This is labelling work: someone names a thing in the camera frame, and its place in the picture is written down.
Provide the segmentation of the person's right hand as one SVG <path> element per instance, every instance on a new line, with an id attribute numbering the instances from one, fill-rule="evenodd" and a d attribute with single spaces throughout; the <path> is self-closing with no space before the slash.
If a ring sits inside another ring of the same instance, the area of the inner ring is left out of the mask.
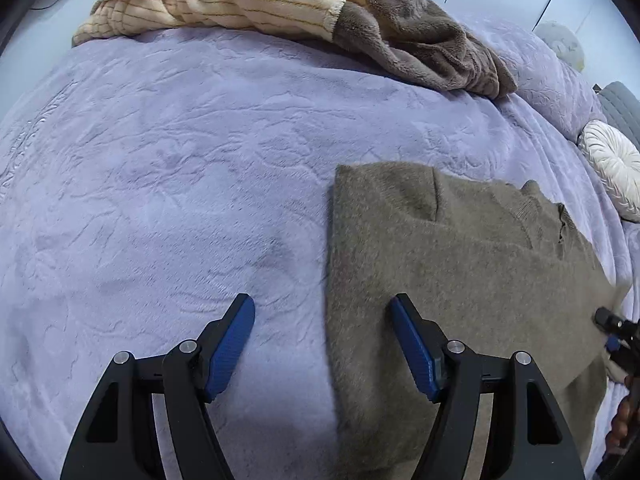
<path id="1" fill-rule="evenodd" d="M 617 408 L 617 412 L 611 420 L 611 428 L 605 437 L 606 452 L 611 453 L 620 446 L 628 434 L 628 425 L 631 419 L 638 418 L 639 415 L 631 408 L 630 395 L 627 394 Z"/>

